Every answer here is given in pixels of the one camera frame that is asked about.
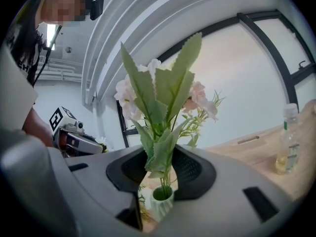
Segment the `ceiling light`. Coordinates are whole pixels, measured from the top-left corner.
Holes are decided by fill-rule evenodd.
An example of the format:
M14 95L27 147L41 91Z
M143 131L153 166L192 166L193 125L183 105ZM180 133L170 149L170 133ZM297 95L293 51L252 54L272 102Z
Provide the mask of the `ceiling light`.
M54 34L56 31L56 25L47 25L47 45L50 46L50 42L52 41Z

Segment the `bottle cap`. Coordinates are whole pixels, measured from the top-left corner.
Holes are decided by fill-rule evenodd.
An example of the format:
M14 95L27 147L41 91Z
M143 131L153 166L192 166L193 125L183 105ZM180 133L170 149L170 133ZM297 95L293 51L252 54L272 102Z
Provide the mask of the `bottle cap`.
M287 104L283 108L283 117L294 118L298 115L297 104Z

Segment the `wooden table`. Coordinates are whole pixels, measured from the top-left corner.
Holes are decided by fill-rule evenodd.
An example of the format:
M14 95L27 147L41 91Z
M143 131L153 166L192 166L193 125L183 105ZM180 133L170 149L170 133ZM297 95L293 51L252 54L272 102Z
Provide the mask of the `wooden table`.
M281 187L293 200L305 195L316 176L316 99L308 102L299 114L301 131L300 156L296 169L291 174L276 173L276 155L281 150L279 140L282 125L275 128L237 138L222 145L205 150L240 160L269 178ZM159 179L144 178L142 184L152 190L160 185ZM144 232L151 231L157 223L153 220L144 222Z

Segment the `white vase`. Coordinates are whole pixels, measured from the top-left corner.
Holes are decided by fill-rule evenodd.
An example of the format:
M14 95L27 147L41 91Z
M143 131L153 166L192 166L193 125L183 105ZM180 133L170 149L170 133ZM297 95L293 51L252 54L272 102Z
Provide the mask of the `white vase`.
M165 200L157 200L154 198L154 192L157 189L161 189L161 186L158 186L157 188L155 188L152 194L150 195L150 205L151 205L153 217L157 222L161 221L173 207L175 188L172 186L170 187L172 188L172 194L169 198Z

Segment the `black window frame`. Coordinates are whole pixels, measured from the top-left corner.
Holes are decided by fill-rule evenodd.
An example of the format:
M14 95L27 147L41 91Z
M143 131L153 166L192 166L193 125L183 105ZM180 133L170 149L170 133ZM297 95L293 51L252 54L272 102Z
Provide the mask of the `black window frame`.
M279 19L285 25L286 28L288 28L291 32L293 32L311 63L309 63L305 67L300 67L298 65L298 71L291 74L283 57L279 53L276 46L269 39L269 37L260 29L260 27L258 27L255 24L256 21L267 20L267 19ZM309 75L316 73L316 63L310 49L308 48L307 44L305 43L300 33L293 26L293 24L277 9L269 10L269 11L253 12L253 13L248 13L248 14L243 14L241 12L237 13L235 17L231 17L231 18L219 21L217 23L214 23L201 30L194 32L193 34L189 35L185 39L181 40L180 42L176 43L174 46L169 48L157 59L160 60L161 62L164 62L169 57L179 52L183 44L191 36L193 36L196 33L202 33L202 37L205 37L211 33L219 31L225 27L235 25L237 23L242 23L249 30L249 32L253 34L253 36L256 37L256 39L258 39L262 45L265 46L266 50L270 53L271 57L274 59L274 62L276 63L278 70L280 71L289 102L296 103L299 108L295 85L303 81ZM125 119L122 113L122 108L119 105L118 101L117 101L117 106L118 106L119 123L121 126L124 143L125 143L125 146L128 148L129 144L128 144L127 136L138 134L138 131L136 128L127 129Z

